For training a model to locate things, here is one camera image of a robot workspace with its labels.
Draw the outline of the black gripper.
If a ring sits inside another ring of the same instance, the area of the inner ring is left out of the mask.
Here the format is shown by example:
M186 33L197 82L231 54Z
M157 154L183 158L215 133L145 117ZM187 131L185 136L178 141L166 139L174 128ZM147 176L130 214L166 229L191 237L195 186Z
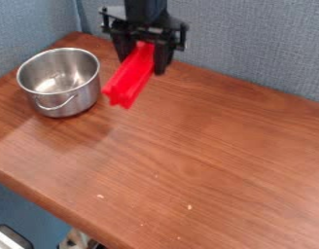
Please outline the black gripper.
M158 28L179 33L177 50L186 50L189 24L175 18L167 10L167 0L123 0L119 6L106 6L100 14L104 18L103 27L110 28L110 19L127 21L137 26ZM112 31L114 47L119 61L123 62L137 47L137 41L128 32ZM171 33L159 36L155 41L155 74L165 73L167 65L171 63L175 51L175 35Z

